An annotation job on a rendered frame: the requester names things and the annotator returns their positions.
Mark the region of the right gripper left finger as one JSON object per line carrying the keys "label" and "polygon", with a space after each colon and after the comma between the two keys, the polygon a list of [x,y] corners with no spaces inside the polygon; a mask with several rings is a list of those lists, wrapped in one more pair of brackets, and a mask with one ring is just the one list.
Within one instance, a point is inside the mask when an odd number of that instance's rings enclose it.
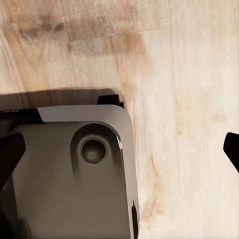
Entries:
{"label": "right gripper left finger", "polygon": [[0,138],[0,192],[25,151],[24,138],[20,132]]}

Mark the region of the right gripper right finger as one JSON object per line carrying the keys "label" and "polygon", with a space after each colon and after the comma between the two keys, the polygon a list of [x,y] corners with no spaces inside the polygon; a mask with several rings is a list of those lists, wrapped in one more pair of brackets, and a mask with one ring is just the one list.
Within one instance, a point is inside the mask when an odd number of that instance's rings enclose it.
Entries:
{"label": "right gripper right finger", "polygon": [[239,134],[228,132],[223,146],[224,152],[239,172]]}

